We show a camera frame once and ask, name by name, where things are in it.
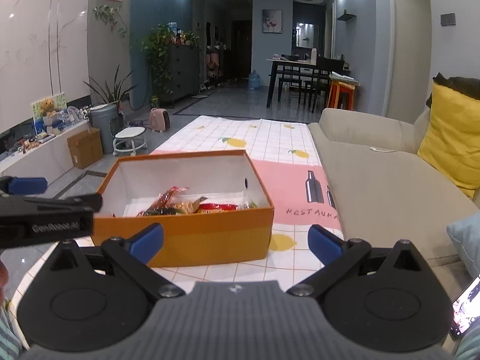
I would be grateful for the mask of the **red Mimi fries bag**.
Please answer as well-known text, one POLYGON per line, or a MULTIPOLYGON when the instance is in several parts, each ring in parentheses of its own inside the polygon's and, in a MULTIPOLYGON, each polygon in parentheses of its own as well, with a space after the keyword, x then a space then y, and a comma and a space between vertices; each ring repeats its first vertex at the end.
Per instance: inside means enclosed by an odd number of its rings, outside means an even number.
MULTIPOLYGON (((161 193, 159 197, 157 197, 151 205, 145 209, 148 210, 149 208, 157 208, 157 207, 170 207, 173 206, 173 199, 174 197, 178 196, 179 194, 182 194, 186 192, 188 188, 185 187, 176 187, 173 186, 169 190, 167 190, 165 193, 161 193)), ((137 217, 144 217, 142 216, 143 211, 140 211, 137 214, 137 217)))

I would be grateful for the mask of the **clear caramel nut bag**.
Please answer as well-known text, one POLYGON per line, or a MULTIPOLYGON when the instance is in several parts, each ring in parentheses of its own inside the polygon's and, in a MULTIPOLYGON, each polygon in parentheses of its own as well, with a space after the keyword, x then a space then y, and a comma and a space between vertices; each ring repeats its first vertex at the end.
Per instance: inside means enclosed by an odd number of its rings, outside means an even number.
POLYGON ((182 209, 184 211, 183 215, 190 215, 195 213, 199 205, 206 200, 206 197, 199 197, 194 201, 175 202, 172 206, 182 209))

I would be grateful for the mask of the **red cartoon snack bag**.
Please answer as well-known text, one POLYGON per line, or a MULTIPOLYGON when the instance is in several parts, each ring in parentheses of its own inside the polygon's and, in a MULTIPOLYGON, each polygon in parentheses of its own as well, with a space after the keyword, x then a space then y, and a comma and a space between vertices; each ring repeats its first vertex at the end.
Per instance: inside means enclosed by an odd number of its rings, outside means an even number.
POLYGON ((197 209, 197 213, 215 213, 236 211, 238 206, 228 203, 201 203, 197 209))

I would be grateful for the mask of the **black green nut bag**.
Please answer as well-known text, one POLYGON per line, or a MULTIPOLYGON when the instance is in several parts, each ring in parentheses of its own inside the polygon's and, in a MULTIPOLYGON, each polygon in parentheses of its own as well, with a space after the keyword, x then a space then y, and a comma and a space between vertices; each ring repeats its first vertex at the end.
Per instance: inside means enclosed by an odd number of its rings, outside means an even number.
POLYGON ((158 216, 158 215, 183 215, 184 211, 174 206, 149 208, 143 211, 142 216, 158 216))

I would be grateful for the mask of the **green raisin bag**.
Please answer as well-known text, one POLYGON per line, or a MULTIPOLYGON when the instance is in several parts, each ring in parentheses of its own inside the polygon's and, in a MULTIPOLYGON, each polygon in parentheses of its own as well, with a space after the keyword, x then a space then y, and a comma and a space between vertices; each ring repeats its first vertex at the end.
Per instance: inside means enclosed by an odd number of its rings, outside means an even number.
POLYGON ((258 205, 256 205, 254 200, 251 198, 250 194, 245 192, 243 194, 241 202, 237 206, 237 209, 239 211, 243 211, 243 210, 256 209, 257 207, 258 207, 258 205))

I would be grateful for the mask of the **brown cardboard carton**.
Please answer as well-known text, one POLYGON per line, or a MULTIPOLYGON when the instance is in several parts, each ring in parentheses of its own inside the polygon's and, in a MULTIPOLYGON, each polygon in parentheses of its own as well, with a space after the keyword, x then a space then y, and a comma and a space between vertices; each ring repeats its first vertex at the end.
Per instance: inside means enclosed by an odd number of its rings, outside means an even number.
POLYGON ((76 168, 85 169, 103 157, 101 133, 96 127, 71 136, 67 144, 76 168))

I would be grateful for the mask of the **orange cardboard box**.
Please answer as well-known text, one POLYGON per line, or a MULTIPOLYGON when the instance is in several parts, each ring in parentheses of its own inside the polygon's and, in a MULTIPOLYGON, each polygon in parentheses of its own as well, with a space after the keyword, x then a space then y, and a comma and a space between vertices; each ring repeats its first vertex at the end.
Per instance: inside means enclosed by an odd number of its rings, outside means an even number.
POLYGON ((196 267, 266 258, 274 206, 243 150, 118 159, 99 187, 92 241, 128 239, 152 224, 163 244, 151 267, 196 267))

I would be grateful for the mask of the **beige sofa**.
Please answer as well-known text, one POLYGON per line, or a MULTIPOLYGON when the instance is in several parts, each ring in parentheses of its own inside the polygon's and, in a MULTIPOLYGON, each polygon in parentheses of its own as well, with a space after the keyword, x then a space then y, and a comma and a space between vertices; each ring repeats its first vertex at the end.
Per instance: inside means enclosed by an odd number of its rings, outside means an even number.
POLYGON ((377 247, 410 240, 457 298, 472 278, 447 233, 479 213, 447 177, 417 155, 430 112, 412 123, 328 108, 308 128, 346 238, 377 247))

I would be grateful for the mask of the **grey plant pot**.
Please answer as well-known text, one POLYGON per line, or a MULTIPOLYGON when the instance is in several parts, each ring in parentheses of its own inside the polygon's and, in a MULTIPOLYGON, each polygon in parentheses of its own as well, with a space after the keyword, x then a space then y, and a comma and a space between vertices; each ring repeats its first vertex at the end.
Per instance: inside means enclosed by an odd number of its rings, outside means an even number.
POLYGON ((89 109, 89 119, 93 128, 100 130, 105 155, 113 153, 113 140, 124 127, 124 117, 115 103, 93 106, 89 109))

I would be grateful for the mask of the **light blue cushion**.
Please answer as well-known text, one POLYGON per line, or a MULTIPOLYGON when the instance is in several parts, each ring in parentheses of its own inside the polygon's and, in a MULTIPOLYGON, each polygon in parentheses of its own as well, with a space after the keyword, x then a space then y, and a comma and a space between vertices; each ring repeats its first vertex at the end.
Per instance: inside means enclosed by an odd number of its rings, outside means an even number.
POLYGON ((480 214, 474 214, 447 226, 447 233, 472 278, 480 268, 480 214))

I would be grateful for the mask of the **orange stool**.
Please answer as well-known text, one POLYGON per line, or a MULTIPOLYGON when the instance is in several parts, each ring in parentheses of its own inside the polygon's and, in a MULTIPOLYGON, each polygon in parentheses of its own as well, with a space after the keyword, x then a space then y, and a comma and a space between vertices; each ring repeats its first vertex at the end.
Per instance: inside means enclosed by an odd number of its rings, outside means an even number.
POLYGON ((332 80, 326 107, 353 111, 355 95, 356 85, 332 80))

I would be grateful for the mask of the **smartphone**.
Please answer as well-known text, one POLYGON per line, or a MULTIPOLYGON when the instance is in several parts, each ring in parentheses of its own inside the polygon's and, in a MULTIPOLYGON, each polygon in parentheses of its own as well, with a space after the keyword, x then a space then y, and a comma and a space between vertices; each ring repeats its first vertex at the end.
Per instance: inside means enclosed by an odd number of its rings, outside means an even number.
POLYGON ((465 291, 452 303, 453 322, 450 336, 454 341, 465 335, 479 319, 480 279, 476 277, 465 291))

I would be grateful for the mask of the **yellow cushion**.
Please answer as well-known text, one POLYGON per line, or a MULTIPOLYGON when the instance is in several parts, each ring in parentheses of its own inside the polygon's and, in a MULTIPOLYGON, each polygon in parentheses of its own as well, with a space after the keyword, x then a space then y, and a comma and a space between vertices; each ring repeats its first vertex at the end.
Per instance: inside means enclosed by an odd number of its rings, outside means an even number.
POLYGON ((479 100, 433 83, 429 126, 417 155, 472 199, 479 191, 479 100))

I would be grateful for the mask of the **black dining table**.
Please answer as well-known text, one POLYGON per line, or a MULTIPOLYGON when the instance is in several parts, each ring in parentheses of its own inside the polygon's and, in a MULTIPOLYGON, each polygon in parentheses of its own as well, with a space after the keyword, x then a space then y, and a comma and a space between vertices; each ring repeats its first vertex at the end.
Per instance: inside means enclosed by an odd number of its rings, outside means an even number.
POLYGON ((284 85, 293 85, 298 93, 298 103, 313 112, 318 107, 318 99, 323 98, 324 104, 330 92, 332 75, 349 76, 350 69, 343 60, 317 57, 311 60, 287 60, 286 57, 270 58, 271 71, 269 75, 267 108, 272 105, 274 92, 277 101, 281 101, 284 85))

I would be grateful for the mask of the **dark drawer cabinet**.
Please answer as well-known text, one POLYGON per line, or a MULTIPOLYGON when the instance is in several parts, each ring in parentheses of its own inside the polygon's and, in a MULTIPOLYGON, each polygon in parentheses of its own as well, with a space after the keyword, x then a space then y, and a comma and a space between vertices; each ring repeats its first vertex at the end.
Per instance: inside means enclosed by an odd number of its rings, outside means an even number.
POLYGON ((174 104, 199 91, 199 48, 185 45, 168 47, 168 71, 171 75, 169 93, 161 98, 163 104, 174 104))

